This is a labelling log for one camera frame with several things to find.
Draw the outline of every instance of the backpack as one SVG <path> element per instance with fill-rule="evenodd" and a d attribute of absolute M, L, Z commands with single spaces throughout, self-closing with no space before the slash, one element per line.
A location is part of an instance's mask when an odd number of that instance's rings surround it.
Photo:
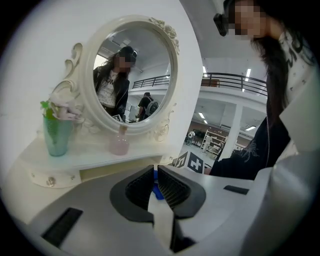
<path fill-rule="evenodd" d="M 159 104 L 158 102 L 151 100 L 149 97 L 148 99 L 150 100 L 150 103 L 145 109 L 145 114 L 150 117 L 159 108 Z"/>

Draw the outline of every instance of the railing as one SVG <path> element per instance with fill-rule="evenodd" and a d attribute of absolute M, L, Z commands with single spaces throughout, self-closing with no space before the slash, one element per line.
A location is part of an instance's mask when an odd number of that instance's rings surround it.
<path fill-rule="evenodd" d="M 203 73 L 201 86 L 239 89 L 267 96 L 265 81 L 239 74 Z"/>
<path fill-rule="evenodd" d="M 153 86 L 168 86 L 170 75 L 161 75 L 148 79 L 135 81 L 133 89 Z M 201 86 L 220 87 L 240 90 L 247 93 L 254 93 L 267 96 L 266 82 L 239 74 L 229 73 L 203 73 Z"/>
<path fill-rule="evenodd" d="M 166 75 L 161 75 L 157 77 L 135 81 L 133 84 L 133 89 L 147 87 L 147 86 L 168 86 L 169 82 L 170 82 L 170 75 L 166 74 Z"/>

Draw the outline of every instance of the mirror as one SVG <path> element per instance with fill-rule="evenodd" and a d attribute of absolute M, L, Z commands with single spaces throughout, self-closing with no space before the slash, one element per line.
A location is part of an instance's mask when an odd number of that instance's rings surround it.
<path fill-rule="evenodd" d="M 106 115 L 136 124 L 157 115 L 170 73 L 169 54 L 160 34 L 134 27 L 102 42 L 93 65 L 93 84 Z"/>

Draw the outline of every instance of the pink bottle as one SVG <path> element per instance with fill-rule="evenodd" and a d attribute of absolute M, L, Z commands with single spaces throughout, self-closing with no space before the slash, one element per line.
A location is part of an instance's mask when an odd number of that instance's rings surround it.
<path fill-rule="evenodd" d="M 109 152 L 117 156 L 123 156 L 128 153 L 129 142 L 127 141 L 126 131 L 128 127 L 120 125 L 119 133 L 111 137 L 109 141 Z"/>

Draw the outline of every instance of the long dark hair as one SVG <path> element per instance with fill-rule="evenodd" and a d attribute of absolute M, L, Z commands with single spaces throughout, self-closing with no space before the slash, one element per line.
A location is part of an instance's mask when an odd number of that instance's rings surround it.
<path fill-rule="evenodd" d="M 229 16 L 234 15 L 235 3 L 240 0 L 229 1 Z M 302 45 L 301 30 L 304 26 L 301 25 L 300 19 L 295 15 L 290 15 L 289 6 L 282 8 L 280 1 L 272 0 L 252 0 L 254 5 L 260 7 L 260 11 L 280 22 L 286 33 L 289 33 L 296 45 Z M 284 110 L 287 104 L 286 88 L 288 83 L 288 63 L 285 53 L 280 45 L 280 42 L 270 36 L 262 38 L 254 38 L 251 40 L 251 45 L 258 50 L 260 57 L 264 62 L 267 70 L 266 88 L 268 94 L 268 104 L 270 107 L 270 124 L 275 124 L 280 121 L 279 115 Z"/>
<path fill-rule="evenodd" d="M 100 72 L 99 75 L 97 77 L 97 83 L 96 83 L 96 87 L 95 87 L 95 91 L 98 92 L 99 88 L 101 86 L 101 82 L 103 79 L 107 79 L 110 75 L 110 71 L 113 70 L 115 68 L 115 59 L 119 56 L 119 53 L 115 53 L 113 55 L 111 55 L 104 63 L 103 65 L 100 67 Z M 121 91 L 122 86 L 124 85 L 124 83 L 119 82 L 121 80 L 127 80 L 128 76 L 130 74 L 131 68 L 128 68 L 126 70 L 126 72 L 119 72 L 118 75 L 116 76 L 116 79 L 113 83 L 113 87 L 114 87 L 114 92 L 116 93 L 116 95 L 118 95 L 118 93 Z"/>

